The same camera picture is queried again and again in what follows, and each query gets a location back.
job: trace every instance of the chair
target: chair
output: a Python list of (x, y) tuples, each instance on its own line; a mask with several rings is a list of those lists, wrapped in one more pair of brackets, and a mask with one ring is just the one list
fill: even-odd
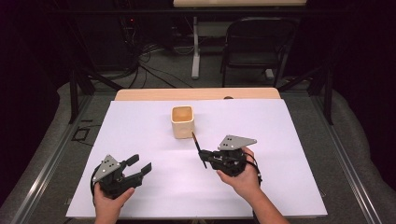
[(244, 18), (233, 22), (227, 30), (221, 62), (222, 87), (230, 68), (276, 69), (276, 87), (280, 66), (297, 30), (297, 22), (284, 18)]

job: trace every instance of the table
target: table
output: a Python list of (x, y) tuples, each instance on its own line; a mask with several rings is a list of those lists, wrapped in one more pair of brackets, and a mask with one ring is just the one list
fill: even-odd
[[(174, 7), (302, 7), (305, 6), (306, 0), (175, 0)], [(215, 36), (225, 35), (227, 27), (230, 25), (228, 22), (214, 22), (208, 25), (209, 32), (213, 29), (217, 30), (213, 34)], [(199, 78), (199, 64), (200, 64), (200, 50), (198, 43), (198, 36), (200, 34), (198, 28), (198, 19), (193, 17), (193, 36), (194, 36), (194, 55), (192, 60), (191, 78)]]
[[(222, 100), (230, 96), (232, 100)], [(226, 131), (257, 139), (250, 148), (263, 174), (262, 189), (284, 216), (327, 215), (277, 90), (215, 88), (119, 91), (107, 111), (67, 217), (94, 217), (88, 181), (106, 154), (121, 161), (137, 153), (140, 161), (127, 167), (126, 175), (138, 172), (148, 162), (153, 168), (124, 205), (120, 218), (251, 218), (249, 205), (223, 184), (216, 172), (204, 168), (193, 141), (173, 137), (173, 105), (193, 106), (201, 148), (215, 150)], [(257, 125), (258, 118), (265, 125)]]

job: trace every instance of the gray floor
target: gray floor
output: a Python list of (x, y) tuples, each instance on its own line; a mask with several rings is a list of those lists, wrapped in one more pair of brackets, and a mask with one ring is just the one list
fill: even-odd
[[(220, 87), (220, 55), (216, 48), (202, 49), (201, 73), (191, 79), (191, 54), (175, 54), (163, 50), (143, 56), (143, 66), (156, 68), (153, 74), (178, 88)], [(257, 73), (250, 78), (234, 71), (227, 83), (233, 86), (271, 85)], [(115, 80), (127, 88), (134, 75)], [(95, 82), (94, 96), (80, 96), (81, 115), (76, 125), (70, 118), (68, 85), (61, 87), (61, 103), (49, 130), (20, 182), (0, 209), (1, 223), (64, 223), (67, 199), (73, 197), (109, 102), (115, 92)], [(170, 88), (162, 80), (139, 69), (131, 88)], [(359, 122), (347, 102), (337, 92), (332, 102), (333, 126), (327, 125), (320, 111), (321, 98), (309, 97), (306, 83), (294, 91), (281, 93), (302, 142), (314, 178), (323, 192), (329, 215), (318, 218), (290, 218), (291, 223), (393, 223), (396, 220), (396, 193), (380, 178), (370, 161), (370, 150)], [(76, 129), (89, 127), (87, 139), (71, 141)], [(69, 223), (92, 223), (91, 220), (70, 220)]]

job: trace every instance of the white sheet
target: white sheet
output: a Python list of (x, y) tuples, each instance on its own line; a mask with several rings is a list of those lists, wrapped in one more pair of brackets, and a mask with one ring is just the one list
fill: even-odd
[(95, 216), (89, 182), (107, 154), (117, 161), (139, 154), (126, 175), (152, 162), (120, 218), (251, 217), (249, 205), (210, 164), (205, 169), (193, 140), (174, 138), (170, 115), (176, 105), (193, 107), (201, 149), (216, 150), (226, 134), (257, 139), (249, 148), (262, 172), (262, 189), (284, 216), (327, 215), (284, 101), (233, 99), (112, 102), (67, 217)]

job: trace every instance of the dark background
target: dark background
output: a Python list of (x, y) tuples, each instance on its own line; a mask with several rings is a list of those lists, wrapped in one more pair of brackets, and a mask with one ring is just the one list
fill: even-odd
[[(57, 89), (75, 66), (96, 71), (131, 68), (134, 50), (125, 45), (115, 18), (78, 17), (65, 22), (49, 17), (43, 7), (169, 7), (171, 1), (3, 1), (0, 6), (1, 133), (0, 204), (12, 191), (34, 155), (59, 104)], [(341, 8), (361, 1), (308, 1), (311, 8)], [(348, 101), (366, 132), (372, 160), (384, 180), (396, 189), (396, 7), (373, 1), (355, 16), (349, 38), (334, 64), (334, 89)], [(177, 19), (138, 19), (147, 29), (143, 39), (172, 48), (171, 26)], [(285, 76), (301, 76), (321, 65), (332, 52), (346, 18), (303, 18)]]

